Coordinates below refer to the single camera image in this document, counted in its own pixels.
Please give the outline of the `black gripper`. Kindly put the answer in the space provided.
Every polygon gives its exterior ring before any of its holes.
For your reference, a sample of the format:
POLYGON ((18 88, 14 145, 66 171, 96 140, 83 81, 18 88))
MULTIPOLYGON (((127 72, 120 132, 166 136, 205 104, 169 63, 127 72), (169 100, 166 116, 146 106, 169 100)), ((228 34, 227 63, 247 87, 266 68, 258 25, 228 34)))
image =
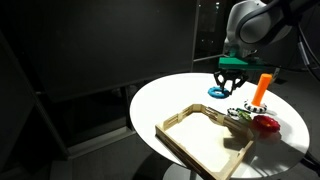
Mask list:
POLYGON ((214 73, 216 84, 221 88, 222 92, 225 92, 226 81, 232 81, 230 93, 240 88, 248 79, 248 76, 240 70, 220 70, 214 73))

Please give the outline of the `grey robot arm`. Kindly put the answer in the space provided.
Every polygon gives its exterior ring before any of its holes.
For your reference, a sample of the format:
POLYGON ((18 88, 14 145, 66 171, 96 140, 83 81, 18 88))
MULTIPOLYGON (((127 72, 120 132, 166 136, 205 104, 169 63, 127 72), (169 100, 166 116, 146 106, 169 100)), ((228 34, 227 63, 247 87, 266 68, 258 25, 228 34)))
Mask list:
POLYGON ((236 59, 244 62, 257 50, 281 40, 292 28, 296 28, 304 64, 316 77, 304 50, 307 50, 316 64, 319 64, 319 60, 305 38, 300 20, 307 10, 319 2, 320 0, 272 0, 266 4, 261 0, 243 0, 236 3, 229 13, 224 53, 219 61, 231 62, 236 59))

